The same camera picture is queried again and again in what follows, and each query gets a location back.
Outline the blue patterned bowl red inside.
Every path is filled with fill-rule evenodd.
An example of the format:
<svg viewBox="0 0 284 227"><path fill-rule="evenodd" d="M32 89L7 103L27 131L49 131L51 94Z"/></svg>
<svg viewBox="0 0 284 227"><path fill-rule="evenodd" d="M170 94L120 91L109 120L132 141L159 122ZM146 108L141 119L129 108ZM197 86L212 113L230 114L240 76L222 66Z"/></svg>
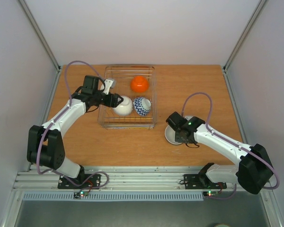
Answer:
<svg viewBox="0 0 284 227"><path fill-rule="evenodd" d="M137 97L133 100L133 108L141 117L145 117L151 110L151 101L145 97Z"/></svg>

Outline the plain white bowl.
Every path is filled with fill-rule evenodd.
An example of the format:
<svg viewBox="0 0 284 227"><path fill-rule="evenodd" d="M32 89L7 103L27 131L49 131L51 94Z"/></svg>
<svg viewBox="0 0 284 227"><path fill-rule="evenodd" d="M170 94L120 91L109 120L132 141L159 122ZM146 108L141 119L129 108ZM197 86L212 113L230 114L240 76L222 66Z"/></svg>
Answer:
<svg viewBox="0 0 284 227"><path fill-rule="evenodd" d="M123 98L123 101L116 108L113 108L113 111L119 116L128 116L133 111L133 102L127 96L121 97Z"/></svg>

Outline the chrome wire dish rack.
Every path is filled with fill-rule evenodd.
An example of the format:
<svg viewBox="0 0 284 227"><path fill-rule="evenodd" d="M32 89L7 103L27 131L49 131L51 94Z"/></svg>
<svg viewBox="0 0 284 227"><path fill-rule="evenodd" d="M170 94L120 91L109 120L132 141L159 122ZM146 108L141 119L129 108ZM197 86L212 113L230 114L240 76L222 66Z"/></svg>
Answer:
<svg viewBox="0 0 284 227"><path fill-rule="evenodd" d="M142 93L131 90L131 81L136 76L143 76L149 83L149 88ZM132 101L144 97L151 103L150 112L140 116L134 109L128 116L119 116L113 108L99 108L98 123L107 129L152 129L157 123L157 91L155 68L151 65L108 65L104 72L105 79L114 79L115 85L111 93L126 96Z"/></svg>

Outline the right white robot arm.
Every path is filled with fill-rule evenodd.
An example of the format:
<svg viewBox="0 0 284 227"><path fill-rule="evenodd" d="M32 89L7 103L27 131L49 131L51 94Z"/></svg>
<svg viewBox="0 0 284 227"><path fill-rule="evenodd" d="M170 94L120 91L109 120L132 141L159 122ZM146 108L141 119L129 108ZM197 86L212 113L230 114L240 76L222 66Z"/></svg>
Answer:
<svg viewBox="0 0 284 227"><path fill-rule="evenodd" d="M258 194L273 175L273 167L266 149L256 144L251 146L236 141L206 124L198 117L183 117L178 112L167 119L168 128L173 136L166 137L169 143L200 144L228 158L235 167L222 167L215 163L206 164L198 173L198 180L203 188L210 188L215 183L239 184L251 194Z"/></svg>

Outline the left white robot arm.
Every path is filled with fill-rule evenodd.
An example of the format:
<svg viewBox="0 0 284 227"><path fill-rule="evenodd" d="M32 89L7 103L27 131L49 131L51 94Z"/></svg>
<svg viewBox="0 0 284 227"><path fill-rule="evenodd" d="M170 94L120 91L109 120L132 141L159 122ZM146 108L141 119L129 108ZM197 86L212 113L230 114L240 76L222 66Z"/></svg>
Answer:
<svg viewBox="0 0 284 227"><path fill-rule="evenodd" d="M29 129L28 162L69 177L69 183L74 188L83 187L86 177L80 173L81 166L66 157L63 137L91 107L118 107L123 102L124 99L119 94L110 92L115 84L114 79L85 76L83 85L70 95L63 109L41 126L34 125Z"/></svg>

